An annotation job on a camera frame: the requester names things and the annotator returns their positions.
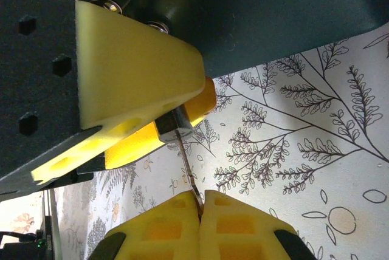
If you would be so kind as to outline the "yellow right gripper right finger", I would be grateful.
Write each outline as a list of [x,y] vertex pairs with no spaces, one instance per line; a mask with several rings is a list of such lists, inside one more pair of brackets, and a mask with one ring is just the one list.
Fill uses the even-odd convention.
[[288,223],[215,190],[205,191],[200,259],[315,259]]

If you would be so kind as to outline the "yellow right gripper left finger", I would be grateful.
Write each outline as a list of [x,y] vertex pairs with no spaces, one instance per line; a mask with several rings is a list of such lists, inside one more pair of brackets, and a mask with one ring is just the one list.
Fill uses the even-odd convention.
[[199,226],[185,191],[108,231],[89,259],[199,259]]

